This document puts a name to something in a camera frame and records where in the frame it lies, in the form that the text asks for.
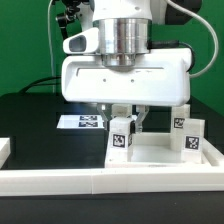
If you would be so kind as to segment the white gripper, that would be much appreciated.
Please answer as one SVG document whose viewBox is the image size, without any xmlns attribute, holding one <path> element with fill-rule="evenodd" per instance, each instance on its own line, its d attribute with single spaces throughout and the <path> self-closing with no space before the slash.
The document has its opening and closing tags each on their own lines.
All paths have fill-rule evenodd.
<svg viewBox="0 0 224 224">
<path fill-rule="evenodd" d="M 99 30 L 90 28 L 64 40 L 68 55 L 62 64 L 61 89 L 72 102 L 98 103 L 104 129 L 109 130 L 112 105 L 136 106 L 135 131 L 143 131 L 149 106 L 181 106 L 190 98 L 188 48 L 153 49 L 140 54 L 132 66 L 103 65 L 98 53 Z"/>
</svg>

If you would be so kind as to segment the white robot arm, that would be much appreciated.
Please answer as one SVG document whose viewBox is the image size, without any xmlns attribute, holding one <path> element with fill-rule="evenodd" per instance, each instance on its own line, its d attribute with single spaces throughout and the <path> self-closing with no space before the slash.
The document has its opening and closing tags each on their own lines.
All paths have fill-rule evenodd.
<svg viewBox="0 0 224 224">
<path fill-rule="evenodd" d="M 93 0 L 92 21 L 63 42 L 61 88 L 70 102 L 126 104 L 139 108 L 182 106 L 190 98 L 193 54 L 172 43 L 151 43 L 152 22 L 162 22 L 162 0 Z"/>
</svg>

